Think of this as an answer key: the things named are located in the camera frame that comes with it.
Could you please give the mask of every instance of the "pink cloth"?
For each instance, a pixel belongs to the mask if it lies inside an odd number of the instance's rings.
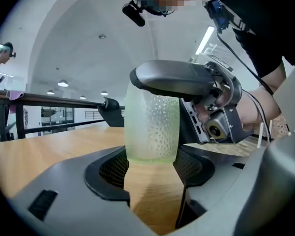
[[[16,90],[9,90],[8,93],[6,94],[6,97],[9,98],[9,100],[16,100],[24,95],[24,91],[16,91]],[[15,114],[16,107],[15,106],[10,106],[10,113]]]

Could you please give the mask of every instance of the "wooden surface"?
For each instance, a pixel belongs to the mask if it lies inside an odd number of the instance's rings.
[[[256,147],[256,140],[234,146],[193,146],[248,155]],[[123,144],[123,128],[101,126],[0,143],[0,188],[13,197],[57,162]],[[124,189],[130,193],[133,212],[152,230],[160,235],[175,230],[183,185],[172,164],[130,163]]]

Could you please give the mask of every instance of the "black sleeve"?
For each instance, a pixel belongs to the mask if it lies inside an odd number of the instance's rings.
[[[282,62],[282,55],[273,43],[267,43],[260,37],[241,30],[233,29],[236,39],[250,57],[259,77],[273,72]]]

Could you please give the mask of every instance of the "black cable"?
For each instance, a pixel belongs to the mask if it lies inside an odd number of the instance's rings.
[[[268,134],[269,134],[269,140],[270,140],[270,142],[271,142],[272,138],[271,138],[271,134],[270,134],[270,129],[269,129],[269,126],[268,126],[268,124],[267,124],[266,115],[265,115],[265,112],[264,112],[264,109],[263,109],[262,105],[260,104],[259,100],[257,100],[257,98],[256,98],[255,96],[253,96],[251,93],[247,92],[247,91],[244,90],[244,89],[243,89],[243,91],[246,92],[246,93],[248,93],[251,97],[253,97],[253,98],[256,100],[256,102],[260,105],[261,110],[262,110],[262,114],[263,114],[263,116],[264,116],[264,118],[265,118],[265,126],[266,126],[267,132],[268,132]]]
[[[217,38],[220,40],[230,51],[231,53],[248,69],[248,71],[260,82],[262,86],[271,94],[273,95],[273,91],[271,88],[261,79],[257,74],[255,74],[239,57],[238,55],[233,51],[233,49],[223,40],[221,39],[219,33],[217,33]]]

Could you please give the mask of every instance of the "textured glass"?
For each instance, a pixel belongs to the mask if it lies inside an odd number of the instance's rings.
[[[124,119],[129,160],[174,162],[179,139],[178,98],[154,95],[129,83]]]

